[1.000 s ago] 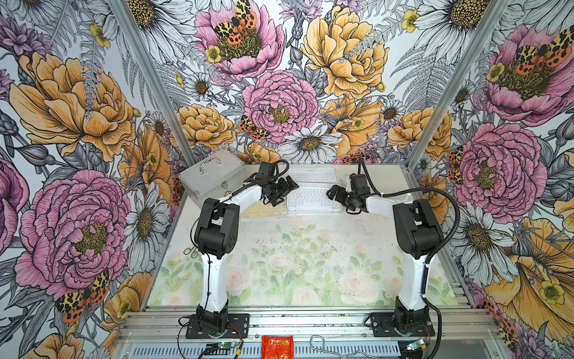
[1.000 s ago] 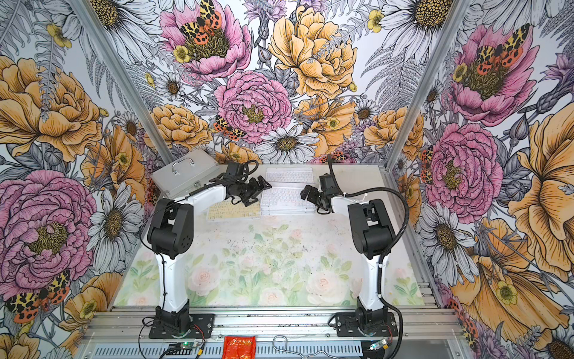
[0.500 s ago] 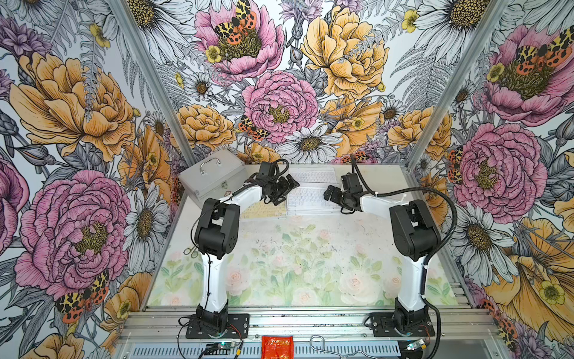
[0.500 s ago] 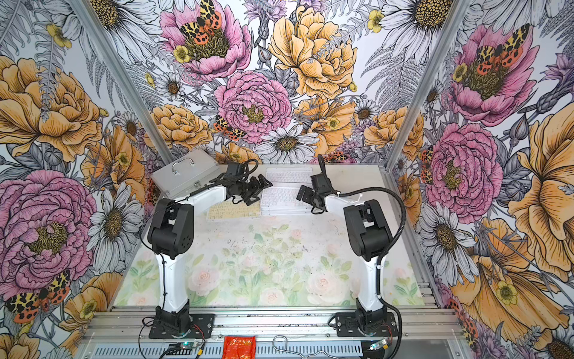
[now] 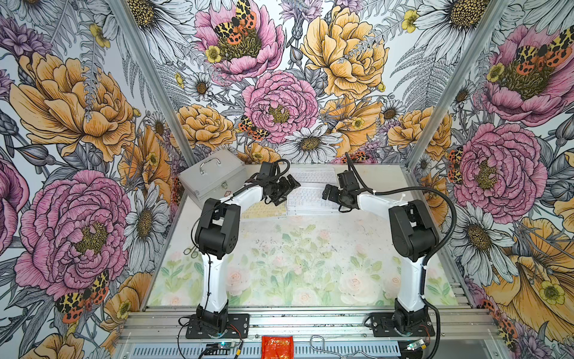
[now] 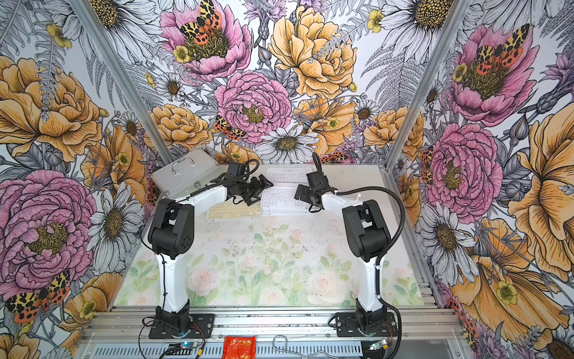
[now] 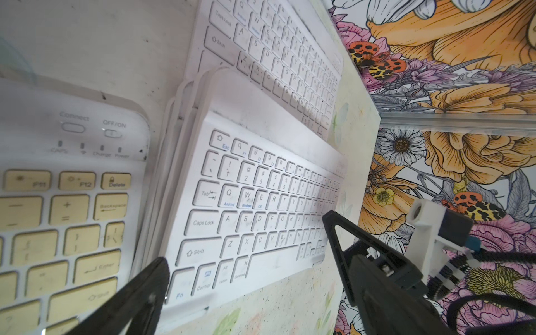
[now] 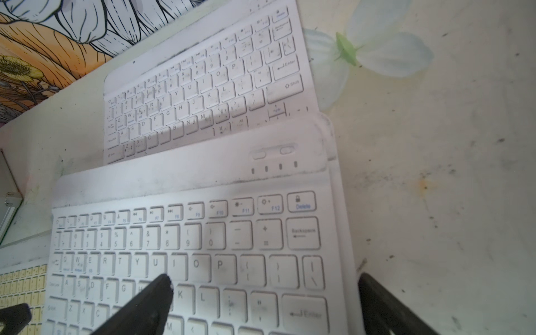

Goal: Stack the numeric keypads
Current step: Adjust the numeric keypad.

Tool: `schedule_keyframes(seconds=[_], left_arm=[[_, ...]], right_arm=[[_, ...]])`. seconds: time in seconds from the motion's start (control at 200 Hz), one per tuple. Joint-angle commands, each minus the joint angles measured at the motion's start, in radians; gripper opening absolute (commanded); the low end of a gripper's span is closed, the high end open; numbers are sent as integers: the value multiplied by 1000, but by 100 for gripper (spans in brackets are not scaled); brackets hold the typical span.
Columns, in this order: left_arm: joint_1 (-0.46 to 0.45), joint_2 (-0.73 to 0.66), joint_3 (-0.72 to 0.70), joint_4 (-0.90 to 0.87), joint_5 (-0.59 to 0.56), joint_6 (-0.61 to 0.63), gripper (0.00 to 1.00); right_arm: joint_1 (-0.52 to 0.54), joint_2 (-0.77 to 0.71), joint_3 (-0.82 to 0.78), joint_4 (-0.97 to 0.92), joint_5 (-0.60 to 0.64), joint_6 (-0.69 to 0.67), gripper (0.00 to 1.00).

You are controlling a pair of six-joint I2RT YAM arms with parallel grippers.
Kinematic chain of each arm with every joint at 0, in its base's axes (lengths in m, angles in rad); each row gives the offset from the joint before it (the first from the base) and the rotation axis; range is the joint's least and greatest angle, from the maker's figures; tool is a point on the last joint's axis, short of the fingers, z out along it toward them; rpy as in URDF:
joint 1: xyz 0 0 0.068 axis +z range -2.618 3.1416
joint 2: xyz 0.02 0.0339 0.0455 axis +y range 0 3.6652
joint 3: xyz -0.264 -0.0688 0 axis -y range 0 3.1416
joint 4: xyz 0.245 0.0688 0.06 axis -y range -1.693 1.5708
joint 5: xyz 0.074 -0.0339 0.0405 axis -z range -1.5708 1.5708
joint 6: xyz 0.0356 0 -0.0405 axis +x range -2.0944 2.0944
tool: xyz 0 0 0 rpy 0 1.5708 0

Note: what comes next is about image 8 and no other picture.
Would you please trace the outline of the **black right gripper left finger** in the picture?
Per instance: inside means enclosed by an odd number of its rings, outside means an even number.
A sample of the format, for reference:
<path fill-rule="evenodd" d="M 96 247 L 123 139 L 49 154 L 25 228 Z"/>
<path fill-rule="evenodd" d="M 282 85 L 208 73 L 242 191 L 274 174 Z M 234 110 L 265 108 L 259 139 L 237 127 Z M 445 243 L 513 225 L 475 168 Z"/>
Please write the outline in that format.
<path fill-rule="evenodd" d="M 162 335 L 173 302 L 173 293 L 170 277 L 167 274 L 159 275 L 93 334 Z"/>

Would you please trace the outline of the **pink keyboard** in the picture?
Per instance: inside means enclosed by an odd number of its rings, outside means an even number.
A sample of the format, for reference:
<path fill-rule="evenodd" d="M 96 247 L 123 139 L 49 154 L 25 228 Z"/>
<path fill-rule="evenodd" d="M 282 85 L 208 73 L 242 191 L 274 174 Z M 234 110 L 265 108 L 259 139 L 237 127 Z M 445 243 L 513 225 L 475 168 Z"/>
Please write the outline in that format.
<path fill-rule="evenodd" d="M 343 181 L 339 155 L 336 148 L 334 127 L 325 114 L 320 113 L 318 118 L 322 125 L 322 134 L 325 141 L 325 148 L 327 150 L 327 166 L 332 185 L 336 231 L 339 239 L 341 273 L 345 293 L 348 333 L 364 334 L 365 329 L 358 288 L 357 267 L 355 266 L 352 237 L 343 191 Z"/>

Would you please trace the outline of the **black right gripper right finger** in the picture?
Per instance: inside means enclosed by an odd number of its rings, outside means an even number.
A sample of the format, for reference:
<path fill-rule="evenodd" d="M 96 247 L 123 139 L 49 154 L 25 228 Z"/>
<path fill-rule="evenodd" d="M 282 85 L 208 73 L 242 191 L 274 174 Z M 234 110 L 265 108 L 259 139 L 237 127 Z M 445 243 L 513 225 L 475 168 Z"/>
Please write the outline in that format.
<path fill-rule="evenodd" d="M 358 288 L 366 334 L 438 335 L 370 274 L 361 274 Z"/>

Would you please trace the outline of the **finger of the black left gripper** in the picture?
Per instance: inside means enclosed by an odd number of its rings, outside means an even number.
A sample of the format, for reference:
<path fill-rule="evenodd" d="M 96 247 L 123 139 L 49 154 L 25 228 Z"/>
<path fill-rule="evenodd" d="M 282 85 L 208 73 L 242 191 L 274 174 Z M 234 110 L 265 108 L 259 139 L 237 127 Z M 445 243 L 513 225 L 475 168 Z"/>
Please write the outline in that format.
<path fill-rule="evenodd" d="M 17 335 L 32 321 L 28 304 L 18 304 L 0 311 L 1 335 Z"/>

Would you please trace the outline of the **yellow keyboard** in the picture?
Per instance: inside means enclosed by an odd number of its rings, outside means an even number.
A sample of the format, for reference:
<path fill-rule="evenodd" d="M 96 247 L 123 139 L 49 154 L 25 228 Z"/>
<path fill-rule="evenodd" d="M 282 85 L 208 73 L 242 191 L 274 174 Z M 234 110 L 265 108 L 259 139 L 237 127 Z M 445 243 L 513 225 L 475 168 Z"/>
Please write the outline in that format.
<path fill-rule="evenodd" d="M 1 309 L 27 304 L 32 320 L 21 334 L 40 334 L 46 300 L 47 265 L 42 261 L 1 268 Z"/>

